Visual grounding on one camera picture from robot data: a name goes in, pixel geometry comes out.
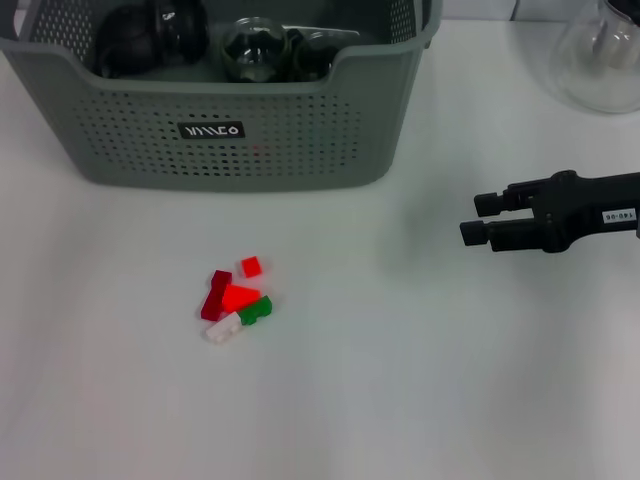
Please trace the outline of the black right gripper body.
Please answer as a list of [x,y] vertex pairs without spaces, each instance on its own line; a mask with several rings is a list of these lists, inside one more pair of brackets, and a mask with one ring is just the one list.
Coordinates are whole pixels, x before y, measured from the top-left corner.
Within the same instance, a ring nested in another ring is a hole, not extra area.
[[638,224],[637,173],[583,178],[562,171],[536,195],[536,227],[546,253],[564,252],[590,235],[635,231]]

